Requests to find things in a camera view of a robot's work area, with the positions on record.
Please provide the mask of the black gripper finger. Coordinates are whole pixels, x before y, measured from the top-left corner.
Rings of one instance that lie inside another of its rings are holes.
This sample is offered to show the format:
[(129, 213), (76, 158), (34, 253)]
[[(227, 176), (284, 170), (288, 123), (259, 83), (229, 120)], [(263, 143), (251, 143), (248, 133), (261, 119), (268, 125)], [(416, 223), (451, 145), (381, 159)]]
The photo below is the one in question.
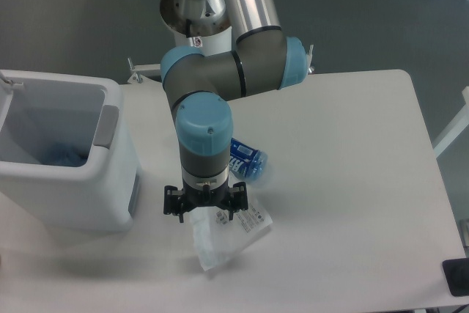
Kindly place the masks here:
[(227, 210), (229, 220), (234, 218), (234, 214), (248, 209), (248, 192), (245, 183), (235, 183), (231, 188), (227, 188), (223, 198), (218, 203), (218, 207)]
[(185, 191), (172, 185), (164, 187), (163, 214), (178, 217), (184, 222), (184, 214), (194, 209), (194, 203), (187, 197)]

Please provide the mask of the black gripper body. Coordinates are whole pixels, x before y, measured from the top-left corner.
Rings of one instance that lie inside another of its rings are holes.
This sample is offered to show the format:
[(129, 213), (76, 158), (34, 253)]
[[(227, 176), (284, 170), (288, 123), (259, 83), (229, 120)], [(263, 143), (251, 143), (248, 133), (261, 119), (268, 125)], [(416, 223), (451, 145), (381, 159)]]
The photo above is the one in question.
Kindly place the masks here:
[(233, 205), (228, 180), (215, 188), (210, 185), (194, 188), (186, 181), (182, 183), (184, 194), (181, 196), (181, 210), (192, 211), (197, 207), (219, 207), (228, 210)]

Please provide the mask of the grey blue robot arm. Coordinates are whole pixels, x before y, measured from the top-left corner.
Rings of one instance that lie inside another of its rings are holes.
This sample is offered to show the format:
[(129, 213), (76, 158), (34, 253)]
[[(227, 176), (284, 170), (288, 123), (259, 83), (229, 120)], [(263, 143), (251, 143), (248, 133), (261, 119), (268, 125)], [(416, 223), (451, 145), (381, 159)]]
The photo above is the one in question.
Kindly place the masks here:
[(231, 29), (235, 47), (214, 55), (181, 45), (160, 63), (180, 148), (182, 186), (164, 188), (163, 211), (183, 217), (198, 207), (234, 214), (248, 209), (246, 184), (229, 183), (233, 134), (231, 100), (300, 84), (309, 73), (311, 49), (286, 36), (273, 0), (169, 0), (163, 18), (186, 37)]

